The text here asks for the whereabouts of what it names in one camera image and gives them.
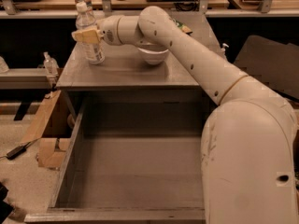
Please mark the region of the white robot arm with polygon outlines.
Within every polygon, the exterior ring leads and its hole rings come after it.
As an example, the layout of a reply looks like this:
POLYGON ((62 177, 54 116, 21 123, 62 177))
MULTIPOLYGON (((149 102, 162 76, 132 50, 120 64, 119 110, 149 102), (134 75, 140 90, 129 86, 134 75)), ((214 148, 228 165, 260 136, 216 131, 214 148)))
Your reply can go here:
POLYGON ((201 138, 206 224, 298 224, 297 117, 285 98, 182 32, 159 7, 110 16, 72 36, 167 49, 216 104, 201 138))

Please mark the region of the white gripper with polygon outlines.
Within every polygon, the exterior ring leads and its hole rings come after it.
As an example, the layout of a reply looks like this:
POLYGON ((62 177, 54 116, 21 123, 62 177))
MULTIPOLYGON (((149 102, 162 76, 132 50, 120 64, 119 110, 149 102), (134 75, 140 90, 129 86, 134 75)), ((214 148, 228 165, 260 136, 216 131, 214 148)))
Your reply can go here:
POLYGON ((76 30, 72 33, 72 37, 77 42, 87 44, 99 44, 104 38, 104 41, 109 45, 119 46, 121 40, 118 36, 118 25, 121 20, 121 15, 109 16, 97 21, 97 27, 85 28, 76 30))

